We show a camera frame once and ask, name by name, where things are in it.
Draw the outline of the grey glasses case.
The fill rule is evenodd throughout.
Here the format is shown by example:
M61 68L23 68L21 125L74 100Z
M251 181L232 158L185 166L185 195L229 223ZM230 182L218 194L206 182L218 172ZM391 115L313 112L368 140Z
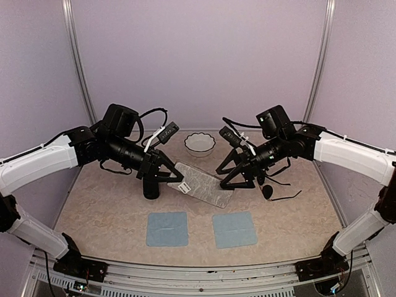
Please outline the grey glasses case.
M175 168L184 178L180 182L167 183L170 188L220 209L230 203L234 190L222 189L221 179L181 161L176 162Z

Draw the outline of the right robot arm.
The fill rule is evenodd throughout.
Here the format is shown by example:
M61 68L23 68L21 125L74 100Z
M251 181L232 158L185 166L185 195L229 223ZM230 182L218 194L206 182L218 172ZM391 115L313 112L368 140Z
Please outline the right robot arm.
M216 169L224 177L220 181L222 189L259 186L264 198L270 200L272 188L266 182L290 165L274 173L269 173L269 168L281 160L302 158L323 164L322 178L336 199L340 198L340 185L352 194L354 181L366 181L379 190L364 213L329 239L316 262L321 274L332 273L355 247L395 224L394 150L369 145L316 124L292 121L281 105L259 113L256 119L256 128L265 139L261 145L254 145L237 130L243 124L223 118L226 125L219 134L232 150Z

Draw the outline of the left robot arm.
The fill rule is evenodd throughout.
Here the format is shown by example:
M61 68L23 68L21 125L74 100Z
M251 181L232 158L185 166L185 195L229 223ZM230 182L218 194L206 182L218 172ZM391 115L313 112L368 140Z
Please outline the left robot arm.
M74 240L30 216L16 202L13 192L49 174L83 167L91 162L113 160L123 175L136 173L143 182L146 199L157 199L160 183L178 183L184 178L175 164L149 139L145 147L129 140L134 126L144 135L142 115L115 103L91 127L80 126L59 133L45 144L1 160L1 232L51 254L55 269L73 275L87 270L86 259Z

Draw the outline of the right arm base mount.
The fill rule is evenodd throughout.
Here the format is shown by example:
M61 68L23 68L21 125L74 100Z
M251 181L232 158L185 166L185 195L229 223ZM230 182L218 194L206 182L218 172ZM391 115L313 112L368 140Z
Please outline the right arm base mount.
M295 264L300 282L326 277L340 273L342 270L347 271L350 268L346 256L341 256L333 248L334 239L338 234L339 232L336 232L330 237L318 257L302 260Z

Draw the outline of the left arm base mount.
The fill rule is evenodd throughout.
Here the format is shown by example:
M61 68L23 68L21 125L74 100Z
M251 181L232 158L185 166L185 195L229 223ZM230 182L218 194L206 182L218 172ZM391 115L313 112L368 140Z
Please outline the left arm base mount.
M57 258L53 270L65 275L103 283L108 264L98 260L90 260L82 257L76 243L67 234L61 233L67 243L67 252L64 256Z

